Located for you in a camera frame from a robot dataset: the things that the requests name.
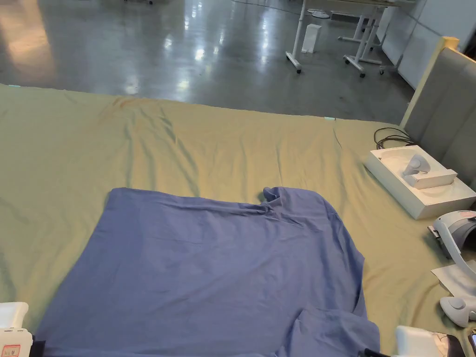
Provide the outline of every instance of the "white wall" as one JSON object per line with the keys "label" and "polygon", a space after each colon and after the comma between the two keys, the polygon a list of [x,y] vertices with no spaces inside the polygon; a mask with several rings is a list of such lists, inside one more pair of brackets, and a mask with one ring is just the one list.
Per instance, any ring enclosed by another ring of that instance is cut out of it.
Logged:
{"label": "white wall", "polygon": [[402,58],[398,72],[416,88],[440,35],[459,38],[464,50],[476,25],[476,0],[419,0],[386,9],[381,23],[379,39],[387,30],[383,51],[394,65]]}

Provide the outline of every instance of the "headboard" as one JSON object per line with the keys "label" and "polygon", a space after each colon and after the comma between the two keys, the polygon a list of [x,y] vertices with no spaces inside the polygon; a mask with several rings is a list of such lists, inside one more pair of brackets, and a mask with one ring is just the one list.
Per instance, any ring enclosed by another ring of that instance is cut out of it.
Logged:
{"label": "headboard", "polygon": [[423,150],[476,189],[476,62],[442,38],[400,126]]}

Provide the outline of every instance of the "black cable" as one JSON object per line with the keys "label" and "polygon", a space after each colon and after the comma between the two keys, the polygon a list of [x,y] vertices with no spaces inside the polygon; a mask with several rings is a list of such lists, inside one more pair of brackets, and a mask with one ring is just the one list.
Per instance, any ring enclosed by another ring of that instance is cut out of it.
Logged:
{"label": "black cable", "polygon": [[301,15],[301,13],[296,13],[296,12],[292,12],[292,11],[288,11],[288,10],[284,10],[284,9],[280,9],[280,8],[275,8],[274,6],[269,6],[269,5],[255,4],[255,3],[253,3],[253,2],[244,2],[244,1],[239,1],[239,0],[230,0],[230,1],[232,1],[232,2],[238,2],[238,3],[243,4],[243,5],[262,6],[263,8],[269,8],[269,9],[279,10],[279,11],[282,11],[282,12],[287,12],[288,14]]}
{"label": "black cable", "polygon": [[[379,141],[377,141],[377,133],[380,130],[385,130],[385,129],[397,130],[397,131],[401,132],[403,135],[392,134],[392,135],[388,135],[388,136],[384,137],[383,139],[380,139]],[[415,145],[415,142],[408,136],[408,134],[405,133],[403,130],[400,130],[398,128],[384,127],[384,128],[380,128],[380,129],[375,130],[375,132],[374,132],[374,143],[377,146],[377,150],[385,149],[384,143],[386,141],[399,141],[399,142],[404,142],[407,145]]]}

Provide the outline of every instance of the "white table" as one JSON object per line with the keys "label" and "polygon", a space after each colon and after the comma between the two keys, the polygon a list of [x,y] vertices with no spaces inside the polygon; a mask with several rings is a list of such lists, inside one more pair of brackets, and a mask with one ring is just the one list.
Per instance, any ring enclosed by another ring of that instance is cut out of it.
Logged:
{"label": "white table", "polygon": [[[362,78],[365,77],[365,70],[360,62],[382,65],[381,61],[368,58],[370,48],[377,46],[374,44],[377,36],[377,29],[382,18],[383,11],[388,6],[400,6],[400,2],[389,2],[379,0],[304,0],[302,4],[299,24],[297,25],[296,39],[294,40],[293,52],[286,52],[287,58],[293,63],[298,73],[301,73],[302,66],[296,59],[298,52],[298,42],[301,36],[302,21],[306,13],[306,9],[312,6],[314,9],[329,10],[337,12],[346,12],[351,14],[359,14],[360,19],[353,38],[340,37],[339,40],[359,42],[359,47],[355,56],[345,55],[344,60],[347,64],[357,68]],[[364,18],[368,18],[368,25],[365,27],[364,34],[360,37],[363,28]]]}

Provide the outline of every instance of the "polished floor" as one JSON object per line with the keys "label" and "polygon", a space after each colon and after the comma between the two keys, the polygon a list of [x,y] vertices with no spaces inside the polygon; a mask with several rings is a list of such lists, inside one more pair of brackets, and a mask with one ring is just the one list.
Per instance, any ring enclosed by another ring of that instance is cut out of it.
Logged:
{"label": "polished floor", "polygon": [[399,123],[413,90],[372,65],[361,79],[342,60],[357,45],[337,37],[355,24],[306,16],[305,26],[323,27],[318,52],[300,54],[296,73],[285,51],[301,4],[0,0],[0,82]]}

